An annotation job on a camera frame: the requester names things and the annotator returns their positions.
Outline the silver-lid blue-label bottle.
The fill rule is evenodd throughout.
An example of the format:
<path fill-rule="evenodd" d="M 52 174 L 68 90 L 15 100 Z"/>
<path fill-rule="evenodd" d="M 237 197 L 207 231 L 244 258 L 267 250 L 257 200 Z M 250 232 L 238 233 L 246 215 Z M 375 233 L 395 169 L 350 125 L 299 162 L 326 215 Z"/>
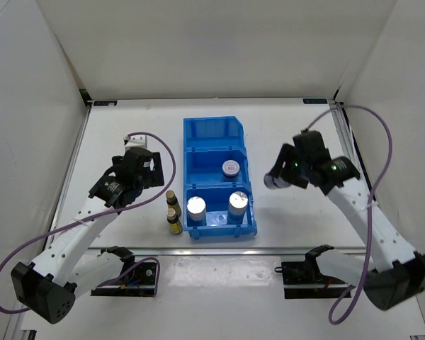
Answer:
<path fill-rule="evenodd" d="M 233 192 L 228 201 L 227 221 L 231 225 L 240 225 L 244 220 L 244 216 L 249 204 L 249 198 L 242 191 Z"/>
<path fill-rule="evenodd" d="M 206 203 L 201 197 L 191 197 L 186 207 L 189 226 L 200 227 L 206 225 Z"/>

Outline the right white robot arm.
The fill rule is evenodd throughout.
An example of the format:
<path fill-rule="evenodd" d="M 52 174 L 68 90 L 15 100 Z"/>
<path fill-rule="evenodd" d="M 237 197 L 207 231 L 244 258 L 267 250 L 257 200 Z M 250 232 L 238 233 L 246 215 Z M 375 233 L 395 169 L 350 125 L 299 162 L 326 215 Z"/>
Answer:
<path fill-rule="evenodd" d="M 373 202 L 353 162 L 332 158 L 322 134 L 304 130 L 283 144 L 264 176 L 270 189 L 318 188 L 343 213 L 366 246 L 365 259 L 346 256 L 329 245 L 305 255 L 304 274 L 312 283 L 338 278 L 360 288 L 379 309 L 388 310 L 425 291 L 425 254 L 418 252 Z"/>

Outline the red-logo lid jar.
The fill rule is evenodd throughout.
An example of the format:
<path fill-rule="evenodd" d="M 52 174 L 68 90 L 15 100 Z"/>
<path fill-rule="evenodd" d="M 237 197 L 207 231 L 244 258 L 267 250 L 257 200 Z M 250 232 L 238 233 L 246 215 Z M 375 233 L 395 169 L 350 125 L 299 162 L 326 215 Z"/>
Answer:
<path fill-rule="evenodd" d="M 263 183 L 265 187 L 267 187 L 270 190 L 289 188 L 290 186 L 292 186 L 292 184 L 284 180 L 280 174 L 275 175 L 275 174 L 267 173 L 265 174 L 263 179 L 264 179 Z"/>
<path fill-rule="evenodd" d="M 239 178 L 240 165 L 233 159 L 228 159 L 222 164 L 222 180 L 236 181 Z"/>

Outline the small amber bottle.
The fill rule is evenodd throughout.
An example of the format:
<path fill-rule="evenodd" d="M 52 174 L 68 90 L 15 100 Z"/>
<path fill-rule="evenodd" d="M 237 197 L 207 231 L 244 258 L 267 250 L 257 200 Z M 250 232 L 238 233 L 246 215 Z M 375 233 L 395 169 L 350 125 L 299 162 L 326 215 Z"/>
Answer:
<path fill-rule="evenodd" d="M 169 229 L 172 234 L 180 234 L 183 231 L 183 226 L 177 212 L 173 208 L 169 208 L 166 212 L 166 219 L 169 224 Z"/>
<path fill-rule="evenodd" d="M 172 190 L 166 192 L 166 204 L 168 208 L 175 210 L 176 214 L 180 217 L 182 215 L 181 207 L 179 205 L 178 198 Z"/>

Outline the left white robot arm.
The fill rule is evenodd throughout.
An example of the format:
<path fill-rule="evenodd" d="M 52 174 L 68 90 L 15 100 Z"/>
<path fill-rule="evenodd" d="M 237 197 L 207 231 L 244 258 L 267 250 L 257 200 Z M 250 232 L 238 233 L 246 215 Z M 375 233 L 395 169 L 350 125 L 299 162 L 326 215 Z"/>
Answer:
<path fill-rule="evenodd" d="M 143 190 L 164 185 L 161 157 L 141 147 L 131 147 L 123 156 L 114 156 L 112 166 L 89 191 L 84 206 L 74 218 L 75 226 L 62 230 L 53 243 L 28 264 L 17 263 L 11 280 L 19 302 L 48 321 L 60 322 L 77 297 L 110 279 L 118 283 L 132 280 L 134 256 L 114 247 L 89 265 L 80 258 L 101 232 Z"/>

